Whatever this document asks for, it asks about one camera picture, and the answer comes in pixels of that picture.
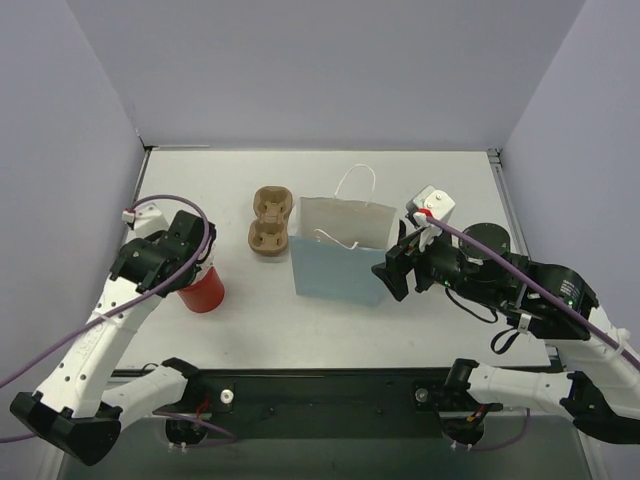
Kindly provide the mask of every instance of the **white wall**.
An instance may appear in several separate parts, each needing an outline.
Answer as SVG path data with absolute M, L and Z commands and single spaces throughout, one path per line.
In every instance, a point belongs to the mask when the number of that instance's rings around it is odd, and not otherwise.
M 587 1 L 503 155 L 533 256 L 582 273 L 636 347 L 638 19 L 637 0 Z M 606 450 L 613 478 L 637 477 L 637 447 Z
M 143 151 L 63 0 L 0 3 L 0 377 L 86 321 Z M 8 411 L 47 362 L 0 391 Z M 44 443 L 0 445 L 0 478 L 34 478 Z
M 584 0 L 69 0 L 146 144 L 504 145 Z

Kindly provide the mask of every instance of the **bag handle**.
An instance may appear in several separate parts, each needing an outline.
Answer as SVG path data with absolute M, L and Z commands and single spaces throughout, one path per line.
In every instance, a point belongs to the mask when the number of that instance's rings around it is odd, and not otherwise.
M 314 230 L 314 232 L 317 233 L 322 233 L 324 236 L 326 236 L 329 240 L 333 240 L 334 242 L 336 242 L 338 245 L 340 245 L 342 248 L 346 248 L 347 250 L 355 250 L 355 248 L 358 246 L 358 242 L 353 242 L 353 245 L 351 245 L 350 247 L 347 247 L 344 243 L 341 243 L 339 240 L 336 240 L 335 238 L 333 238 L 331 235 L 329 235 L 327 232 L 325 232 L 324 230 L 321 230 L 319 228 L 316 228 Z M 320 241 L 320 237 L 318 235 L 316 235 L 316 238 L 318 239 L 318 241 Z
M 358 167 L 367 168 L 371 172 L 371 175 L 373 175 L 373 183 L 371 184 L 371 194 L 369 194 L 369 199 L 367 200 L 367 203 L 365 204 L 365 207 L 368 206 L 369 203 L 371 203 L 371 198 L 373 197 L 373 192 L 376 189 L 376 172 L 373 171 L 373 168 L 371 168 L 369 165 L 365 165 L 364 163 L 358 163 L 358 164 L 354 165 L 353 167 L 351 167 L 349 170 L 347 170 L 347 173 L 344 174 L 344 177 L 342 177 L 342 180 L 340 180 L 340 183 L 338 183 L 338 188 L 336 188 L 336 191 L 333 194 L 333 199 L 334 200 L 338 197 L 338 192 L 340 192 L 340 188 L 342 188 L 342 184 L 347 179 L 349 174 L 351 172 L 353 172 Z

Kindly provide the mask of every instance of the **light blue bag bottom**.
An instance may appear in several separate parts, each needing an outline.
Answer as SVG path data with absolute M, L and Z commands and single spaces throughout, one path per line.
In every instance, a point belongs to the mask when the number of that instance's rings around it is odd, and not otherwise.
M 384 284 L 371 267 L 384 262 L 385 250 L 348 250 L 316 240 L 290 236 L 291 263 L 296 293 L 376 306 L 385 293 Z

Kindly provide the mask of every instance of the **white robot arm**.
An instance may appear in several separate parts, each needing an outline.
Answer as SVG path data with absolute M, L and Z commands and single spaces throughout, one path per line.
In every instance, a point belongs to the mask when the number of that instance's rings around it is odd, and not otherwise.
M 35 392 L 19 393 L 10 407 L 32 432 L 86 465 L 102 459 L 121 430 L 179 401 L 189 379 L 198 373 L 186 362 L 170 359 L 144 377 L 106 390 L 142 322 L 168 293 L 193 282 L 199 266 L 192 260 L 203 236 L 215 239 L 212 224 L 185 211 L 179 211 L 169 226 L 154 204 L 135 212 L 135 217 L 125 211 L 123 219 L 136 238 L 120 249 L 111 267 L 87 321 L 92 327 L 76 338 Z
M 500 311 L 514 334 L 544 339 L 578 370 L 531 373 L 458 359 L 446 382 L 449 391 L 466 392 L 480 404 L 558 415 L 606 442 L 640 443 L 640 357 L 627 344 L 629 332 L 611 325 L 576 272 L 512 254 L 502 227 L 478 224 L 461 233 L 448 226 L 454 206 L 433 187 L 419 193 L 407 204 L 407 218 L 418 230 L 389 250 L 373 273 L 398 301 L 408 294 L 405 277 L 413 270 L 418 292 L 439 283 Z M 459 237 L 457 247 L 451 235 Z

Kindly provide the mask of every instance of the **paper bag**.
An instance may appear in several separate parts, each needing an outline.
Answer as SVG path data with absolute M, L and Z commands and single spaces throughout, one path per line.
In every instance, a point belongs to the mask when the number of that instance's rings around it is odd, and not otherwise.
M 373 175 L 368 200 L 341 200 L 340 187 L 357 167 Z M 371 202 L 375 172 L 367 165 L 352 167 L 333 198 L 300 197 L 297 228 L 289 239 L 296 293 L 375 306 L 385 294 L 384 284 L 371 266 L 384 262 L 395 208 Z

